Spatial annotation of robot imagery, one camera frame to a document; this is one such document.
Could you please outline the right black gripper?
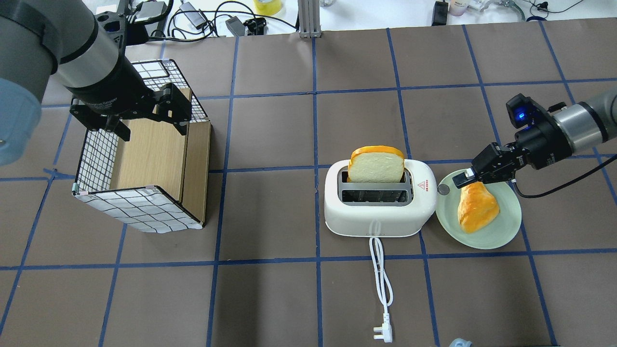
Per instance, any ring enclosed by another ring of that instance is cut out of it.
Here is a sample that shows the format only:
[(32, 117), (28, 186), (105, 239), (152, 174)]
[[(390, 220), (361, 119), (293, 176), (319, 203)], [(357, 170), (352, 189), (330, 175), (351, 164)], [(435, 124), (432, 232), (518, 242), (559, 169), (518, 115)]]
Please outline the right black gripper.
[(490, 143), (474, 160), (471, 168), (452, 176), (458, 189), (476, 182), (495, 184), (515, 178), (515, 173), (530, 165), (539, 170), (573, 154), (573, 149), (557, 122), (547, 112), (528, 114), (531, 123), (515, 134), (508, 144)]

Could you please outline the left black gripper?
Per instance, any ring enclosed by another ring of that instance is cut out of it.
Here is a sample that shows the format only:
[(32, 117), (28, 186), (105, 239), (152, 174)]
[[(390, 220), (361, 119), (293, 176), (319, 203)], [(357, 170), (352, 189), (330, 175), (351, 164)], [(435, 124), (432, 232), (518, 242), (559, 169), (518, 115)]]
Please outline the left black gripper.
[(176, 85), (166, 83), (155, 92), (129, 61), (119, 61), (94, 85), (69, 90), (73, 94), (70, 113), (87, 130), (104, 130), (124, 141), (130, 140), (131, 132), (123, 120), (164, 121), (186, 135), (192, 119), (190, 98)]

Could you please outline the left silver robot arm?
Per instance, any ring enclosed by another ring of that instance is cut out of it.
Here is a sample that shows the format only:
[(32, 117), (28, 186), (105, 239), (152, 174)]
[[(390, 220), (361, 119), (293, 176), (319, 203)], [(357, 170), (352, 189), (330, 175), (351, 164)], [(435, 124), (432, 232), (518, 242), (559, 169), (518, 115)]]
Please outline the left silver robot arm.
[(148, 88), (125, 57), (126, 46), (147, 42), (145, 27), (168, 11), (136, 20), (126, 0), (102, 14), (81, 0), (3, 0), (0, 8), (2, 165), (23, 155), (53, 75), (77, 101), (71, 114), (90, 131), (129, 141), (123, 120), (148, 119), (187, 134), (191, 101), (171, 83)]

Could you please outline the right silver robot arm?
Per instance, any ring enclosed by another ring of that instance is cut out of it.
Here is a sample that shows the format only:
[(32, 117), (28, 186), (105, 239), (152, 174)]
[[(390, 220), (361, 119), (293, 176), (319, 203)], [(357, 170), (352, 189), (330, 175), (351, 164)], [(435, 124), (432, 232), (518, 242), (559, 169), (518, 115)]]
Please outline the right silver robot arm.
[(469, 169), (454, 176), (455, 187), (510, 181), (522, 167), (539, 170), (616, 136), (615, 88), (575, 105), (560, 103), (549, 109), (517, 94), (506, 110), (516, 128), (515, 140), (487, 145)]

